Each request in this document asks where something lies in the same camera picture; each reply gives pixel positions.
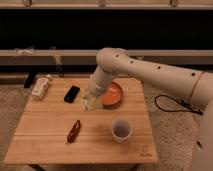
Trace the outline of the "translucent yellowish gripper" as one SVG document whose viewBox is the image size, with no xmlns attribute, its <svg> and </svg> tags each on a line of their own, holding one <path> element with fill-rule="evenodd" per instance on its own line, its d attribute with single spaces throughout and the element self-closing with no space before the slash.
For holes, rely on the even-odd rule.
<svg viewBox="0 0 213 171">
<path fill-rule="evenodd" d="M 85 91 L 82 94 L 81 102 L 84 108 L 98 108 L 99 97 L 91 94 L 89 91 Z"/>
</svg>

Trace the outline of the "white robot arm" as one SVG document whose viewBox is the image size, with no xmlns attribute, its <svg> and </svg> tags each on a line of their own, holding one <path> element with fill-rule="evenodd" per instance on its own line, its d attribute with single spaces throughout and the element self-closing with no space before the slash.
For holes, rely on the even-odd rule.
<svg viewBox="0 0 213 171">
<path fill-rule="evenodd" d="M 117 74 L 128 74 L 185 100 L 203 111 L 189 171 L 213 171 L 213 73 L 133 59 L 119 48 L 99 50 L 96 62 L 83 94 L 87 108 Z"/>
</svg>

